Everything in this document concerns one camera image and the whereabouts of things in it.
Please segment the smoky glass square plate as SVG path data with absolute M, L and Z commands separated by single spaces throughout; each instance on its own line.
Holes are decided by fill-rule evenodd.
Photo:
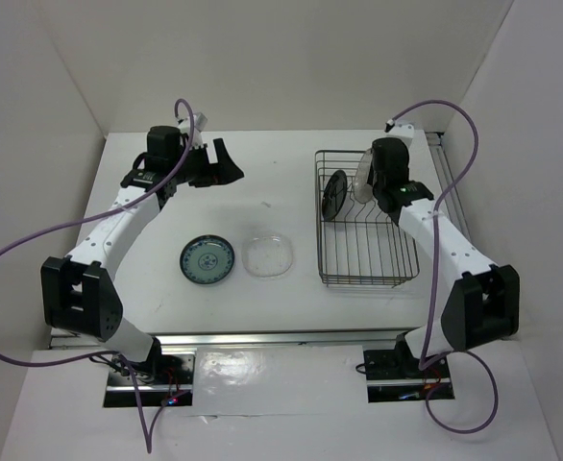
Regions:
M 355 177 L 353 179 L 355 199 L 361 204 L 366 204 L 373 198 L 373 186 L 369 180 L 372 158 L 372 151 L 367 150 L 356 168 Z

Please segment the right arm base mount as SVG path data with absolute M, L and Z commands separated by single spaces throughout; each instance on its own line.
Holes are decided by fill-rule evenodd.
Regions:
M 451 372 L 445 358 L 424 371 L 400 339 L 393 349 L 365 350 L 355 370 L 366 379 L 369 403 L 453 400 Z

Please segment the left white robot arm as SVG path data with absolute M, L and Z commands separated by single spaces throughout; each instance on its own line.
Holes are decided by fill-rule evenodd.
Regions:
M 151 128 L 145 151 L 122 179 L 103 219 L 66 256 L 47 258 L 40 270 L 45 323 L 93 338 L 122 355 L 143 383 L 162 375 L 161 345 L 125 318 L 114 279 L 129 249 L 179 185 L 204 188 L 243 179 L 224 140 L 214 139 L 213 148 L 215 161 L 208 157 L 200 129 L 186 123 Z

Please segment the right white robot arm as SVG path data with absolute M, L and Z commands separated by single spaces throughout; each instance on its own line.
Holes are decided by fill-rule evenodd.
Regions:
M 465 352 L 509 337 L 519 328 L 520 276 L 483 255 L 436 208 L 433 194 L 409 178 L 409 151 L 396 137 L 371 146 L 373 194 L 379 208 L 431 258 L 428 321 L 404 335 L 393 364 L 416 376 L 427 359 Z

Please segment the blue patterned round plate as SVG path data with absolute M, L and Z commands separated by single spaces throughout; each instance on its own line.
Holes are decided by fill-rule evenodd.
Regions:
M 222 281 L 233 270 L 233 246 L 218 235 L 205 234 L 190 240 L 179 256 L 182 274 L 198 285 Z

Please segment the black round plate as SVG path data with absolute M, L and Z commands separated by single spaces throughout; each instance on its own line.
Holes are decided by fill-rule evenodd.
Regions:
M 321 214 L 325 222 L 332 221 L 343 207 L 347 196 L 347 175 L 336 170 L 327 182 L 321 201 Z

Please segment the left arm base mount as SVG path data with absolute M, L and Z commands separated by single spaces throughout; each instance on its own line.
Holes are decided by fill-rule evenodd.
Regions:
M 129 370 L 117 357 L 90 358 L 92 363 L 108 369 L 103 406 L 136 408 L 136 393 Z M 188 407 L 193 404 L 195 354 L 181 353 L 165 357 L 152 375 L 133 365 L 143 407 Z

